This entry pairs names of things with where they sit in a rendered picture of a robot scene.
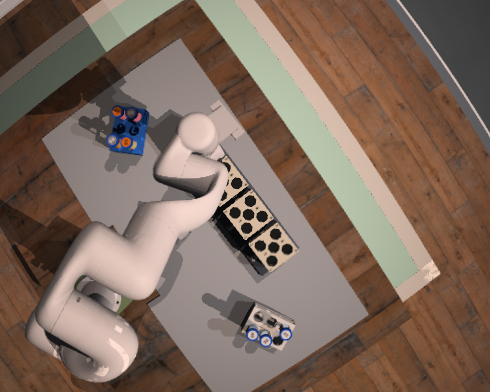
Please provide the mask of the beige tube rack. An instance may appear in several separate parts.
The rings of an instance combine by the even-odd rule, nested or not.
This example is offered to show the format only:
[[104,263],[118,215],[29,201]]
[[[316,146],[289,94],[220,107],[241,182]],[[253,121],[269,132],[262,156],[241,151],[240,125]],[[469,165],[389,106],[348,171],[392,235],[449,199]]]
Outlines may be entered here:
[[[265,307],[265,308],[263,308],[263,307],[265,307],[265,306],[263,306],[263,305],[261,305],[259,303],[254,302],[254,304],[253,304],[253,306],[252,306],[249,314],[247,315],[247,317],[246,317],[246,319],[245,319],[245,321],[244,321],[244,323],[242,325],[242,328],[241,328],[242,333],[246,334],[248,325],[255,324],[255,325],[257,325],[258,331],[259,331],[259,337],[258,337],[257,340],[259,340],[259,338],[260,338],[261,331],[268,330],[268,331],[270,331],[270,334],[271,334],[271,337],[272,337],[272,345],[270,345],[270,346],[272,346],[274,348],[277,348],[279,350],[282,350],[284,348],[284,346],[285,346],[285,344],[286,344],[287,341],[281,340],[280,335],[279,335],[279,332],[280,332],[279,331],[279,327],[280,327],[281,324],[284,324],[285,323],[285,324],[288,324],[289,327],[290,327],[290,329],[291,329],[291,331],[293,331],[294,327],[296,326],[295,325],[295,322],[294,322],[293,319],[291,319],[289,317],[286,317],[286,316],[284,316],[284,315],[282,315],[282,314],[280,314],[280,313],[278,313],[276,311],[273,311],[273,310],[271,310],[271,309],[269,309],[267,307]],[[264,316],[263,316],[263,314],[264,314]],[[253,316],[254,316],[254,318],[253,318]],[[270,327],[273,327],[273,328],[270,328]],[[281,344],[281,345],[279,345],[279,344]]]

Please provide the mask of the blue tube rack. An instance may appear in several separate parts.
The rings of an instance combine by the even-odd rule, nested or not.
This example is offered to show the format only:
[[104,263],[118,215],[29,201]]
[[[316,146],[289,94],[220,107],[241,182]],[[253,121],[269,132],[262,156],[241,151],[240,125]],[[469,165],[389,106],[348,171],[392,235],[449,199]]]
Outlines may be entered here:
[[[129,150],[129,149],[124,149],[122,147],[120,147],[120,148],[110,147],[110,149],[112,151],[118,151],[119,153],[126,153],[126,154],[134,154],[134,155],[143,156],[144,143],[145,143],[145,137],[146,137],[146,131],[147,131],[147,125],[148,125],[148,119],[149,119],[149,112],[146,109],[140,109],[140,108],[136,108],[136,109],[138,110],[138,112],[141,113],[141,119],[138,122],[134,122],[134,121],[129,120],[127,118],[125,120],[120,120],[118,118],[115,118],[114,119],[114,125],[113,125],[113,131],[112,131],[112,134],[116,134],[120,138],[122,138],[123,136],[129,136],[132,139],[134,139],[137,142],[136,148],[133,150]],[[125,126],[123,126],[123,125],[125,125]],[[126,127],[126,129],[125,129],[125,127]],[[133,130],[132,130],[132,128],[133,128]],[[144,134],[144,132],[145,132],[145,134]],[[132,135],[130,135],[130,134],[132,134]],[[143,138],[144,138],[144,140],[143,140]],[[142,147],[142,144],[143,144],[143,147]]]

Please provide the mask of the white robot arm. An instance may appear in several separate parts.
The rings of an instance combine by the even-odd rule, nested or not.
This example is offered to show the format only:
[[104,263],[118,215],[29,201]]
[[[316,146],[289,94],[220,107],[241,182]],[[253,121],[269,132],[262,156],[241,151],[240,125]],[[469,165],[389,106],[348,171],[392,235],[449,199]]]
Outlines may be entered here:
[[[157,182],[199,198],[144,203],[123,235],[98,221],[87,224],[27,321],[26,339],[80,379],[110,381],[132,364],[138,337],[116,313],[121,296],[132,300],[150,296],[178,235],[207,222],[220,203],[228,170],[204,156],[229,135],[237,141],[245,131],[220,100],[210,108],[210,118],[200,112],[181,118],[153,166]],[[86,277],[74,289],[82,275]]]

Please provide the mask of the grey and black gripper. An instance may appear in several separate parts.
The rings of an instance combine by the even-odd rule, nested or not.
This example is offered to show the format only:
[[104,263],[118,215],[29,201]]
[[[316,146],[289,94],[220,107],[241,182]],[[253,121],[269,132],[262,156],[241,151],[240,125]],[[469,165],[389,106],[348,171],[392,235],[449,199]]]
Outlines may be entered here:
[[218,144],[216,150],[214,152],[212,152],[211,154],[205,156],[205,157],[208,157],[208,158],[211,158],[213,160],[216,160],[216,161],[219,161],[219,162],[223,163],[222,158],[224,157],[224,151],[221,148],[220,144]]

